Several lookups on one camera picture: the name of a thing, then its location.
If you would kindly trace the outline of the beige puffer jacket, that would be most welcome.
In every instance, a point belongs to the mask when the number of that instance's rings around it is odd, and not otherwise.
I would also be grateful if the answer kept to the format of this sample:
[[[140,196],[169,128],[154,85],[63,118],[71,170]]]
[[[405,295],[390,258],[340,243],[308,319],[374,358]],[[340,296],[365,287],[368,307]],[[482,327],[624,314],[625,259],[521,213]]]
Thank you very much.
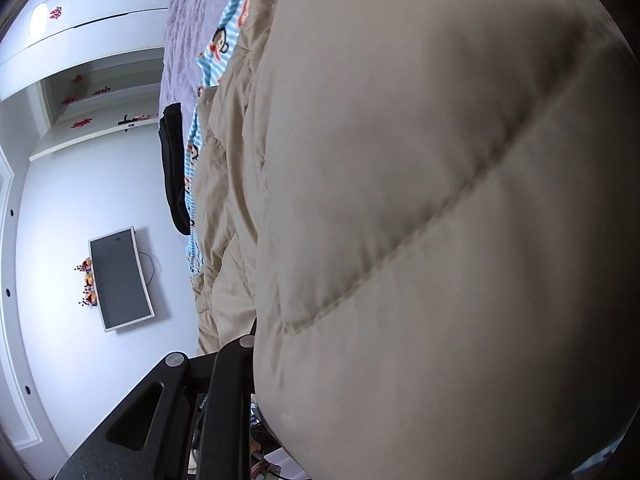
[[[639,407],[639,64],[602,0],[247,0],[200,303],[314,479],[556,479]]]

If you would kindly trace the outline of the purple bed cover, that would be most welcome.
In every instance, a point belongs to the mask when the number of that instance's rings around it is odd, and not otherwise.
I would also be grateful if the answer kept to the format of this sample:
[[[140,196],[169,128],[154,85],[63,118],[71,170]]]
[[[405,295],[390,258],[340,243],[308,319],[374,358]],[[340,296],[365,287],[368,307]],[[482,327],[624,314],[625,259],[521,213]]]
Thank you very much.
[[[182,131],[190,129],[202,73],[196,62],[229,0],[169,0],[164,38],[160,109],[181,105]]]

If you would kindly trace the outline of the blue monkey print blanket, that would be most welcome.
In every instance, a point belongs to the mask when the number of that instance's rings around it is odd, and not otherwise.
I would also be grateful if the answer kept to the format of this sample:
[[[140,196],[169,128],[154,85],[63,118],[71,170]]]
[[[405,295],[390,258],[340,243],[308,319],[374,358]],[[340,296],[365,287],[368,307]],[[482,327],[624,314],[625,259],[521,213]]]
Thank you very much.
[[[221,80],[224,71],[230,61],[236,42],[240,36],[240,29],[248,17],[250,0],[228,0],[218,21],[212,38],[205,50],[196,58],[196,64],[201,69],[202,79],[198,87],[198,95],[205,90],[215,89]],[[202,120],[198,118],[198,112],[192,115],[191,127],[186,136],[184,148],[184,187],[186,188],[186,211],[189,214],[191,229],[188,244],[186,244],[186,258],[192,276],[199,274],[203,267],[203,260],[198,248],[198,238],[195,234],[195,203],[192,192],[192,183],[195,174],[198,156],[203,145]]]

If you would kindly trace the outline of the fruit ornament wall decoration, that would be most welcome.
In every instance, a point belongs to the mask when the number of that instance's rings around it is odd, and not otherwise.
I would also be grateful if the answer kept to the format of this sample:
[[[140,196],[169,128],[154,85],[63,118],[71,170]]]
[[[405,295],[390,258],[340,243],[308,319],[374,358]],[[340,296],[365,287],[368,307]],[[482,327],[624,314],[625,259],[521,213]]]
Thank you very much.
[[[75,270],[82,274],[84,288],[79,303],[86,307],[96,307],[98,305],[98,294],[96,293],[96,280],[93,274],[93,265],[90,257],[85,258],[82,263],[75,266]]]

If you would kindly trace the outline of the white wardrobe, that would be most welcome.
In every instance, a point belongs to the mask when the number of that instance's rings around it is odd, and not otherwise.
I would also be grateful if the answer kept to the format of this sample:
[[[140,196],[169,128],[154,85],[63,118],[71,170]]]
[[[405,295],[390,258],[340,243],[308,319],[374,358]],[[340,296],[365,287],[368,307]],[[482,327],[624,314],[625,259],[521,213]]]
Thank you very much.
[[[1,97],[91,61],[164,45],[169,0],[28,0],[1,40]]]

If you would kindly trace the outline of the black folded garment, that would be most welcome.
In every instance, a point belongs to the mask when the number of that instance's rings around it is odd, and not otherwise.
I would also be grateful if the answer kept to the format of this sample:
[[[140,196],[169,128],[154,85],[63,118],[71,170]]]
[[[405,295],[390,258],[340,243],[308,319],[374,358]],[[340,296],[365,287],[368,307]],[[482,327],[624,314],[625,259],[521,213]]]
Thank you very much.
[[[160,158],[163,166],[165,196],[171,220],[180,234],[188,236],[191,232],[191,220],[186,209],[184,145],[180,103],[171,103],[165,107],[158,123],[158,137],[160,138]]]

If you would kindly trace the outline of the wall mounted monitor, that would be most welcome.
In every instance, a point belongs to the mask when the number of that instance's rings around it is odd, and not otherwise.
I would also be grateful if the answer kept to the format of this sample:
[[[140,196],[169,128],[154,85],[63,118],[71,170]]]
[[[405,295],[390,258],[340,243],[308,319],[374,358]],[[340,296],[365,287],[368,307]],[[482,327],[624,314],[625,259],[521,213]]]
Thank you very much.
[[[89,256],[96,305],[106,332],[154,318],[132,226],[90,240]]]

